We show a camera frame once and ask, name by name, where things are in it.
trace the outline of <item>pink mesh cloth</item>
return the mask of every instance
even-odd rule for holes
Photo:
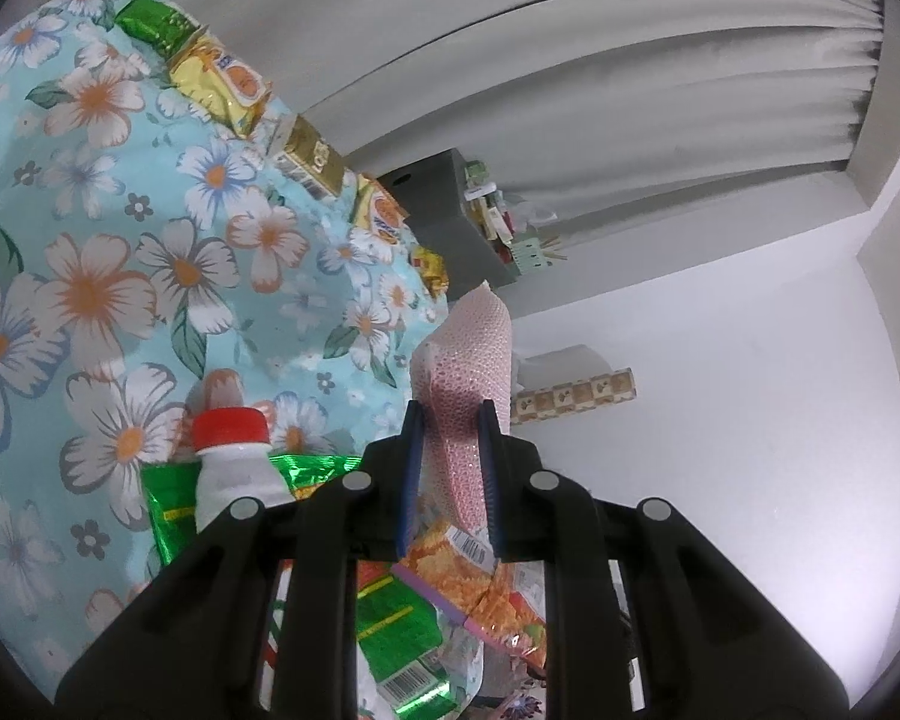
[[[509,432],[511,336],[506,306],[484,283],[457,301],[410,359],[413,398],[426,409],[424,490],[469,533],[487,526],[477,406],[493,400],[500,429]]]

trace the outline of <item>gray curtain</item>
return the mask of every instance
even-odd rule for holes
[[[616,206],[842,167],[882,36],[881,0],[176,1],[353,167],[456,146],[591,237]]]

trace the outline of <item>plastic bottle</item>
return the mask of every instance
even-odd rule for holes
[[[280,506],[293,495],[269,461],[266,418],[256,409],[211,409],[194,419],[194,449],[203,461],[197,477],[197,532],[238,498]]]

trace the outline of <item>yellow stripe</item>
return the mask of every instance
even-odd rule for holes
[[[179,509],[170,509],[168,512],[163,512],[163,518],[165,522],[173,522],[175,519],[180,519],[181,517],[192,517],[196,510],[196,506],[183,506]]]
[[[369,628],[367,628],[367,630],[360,631],[357,634],[357,641],[363,641],[367,637],[372,637],[372,635],[376,634],[377,632],[380,632],[387,625],[395,623],[397,620],[401,619],[402,617],[406,617],[412,611],[413,611],[413,607],[404,607],[404,608],[401,608],[401,610],[399,610],[399,611],[395,611],[393,614],[389,615],[389,617],[387,617],[386,619],[383,619],[380,622],[374,623],[373,625],[371,625]]]
[[[385,576],[383,579],[375,581],[373,584],[368,584],[364,589],[357,593],[357,598],[365,598],[367,595],[370,595],[372,592],[376,592],[381,589],[381,587],[386,587],[394,580],[392,576]]]

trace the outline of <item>floral tablecloth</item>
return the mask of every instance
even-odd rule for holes
[[[47,695],[156,570],[140,466],[187,459],[195,412],[359,453],[446,313],[409,232],[350,226],[353,175],[318,201],[209,122],[114,28],[127,1],[0,38],[0,637]]]

